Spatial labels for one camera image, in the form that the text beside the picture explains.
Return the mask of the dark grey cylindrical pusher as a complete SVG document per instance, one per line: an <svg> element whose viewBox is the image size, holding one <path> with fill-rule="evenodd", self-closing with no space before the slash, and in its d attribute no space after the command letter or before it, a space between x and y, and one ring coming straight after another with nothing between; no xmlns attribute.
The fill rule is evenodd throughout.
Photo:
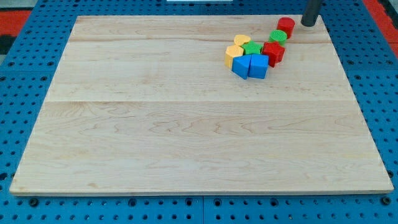
<svg viewBox="0 0 398 224"><path fill-rule="evenodd" d="M322 0L308 0L302 14L301 24L305 27L313 27L317 21L321 7Z"/></svg>

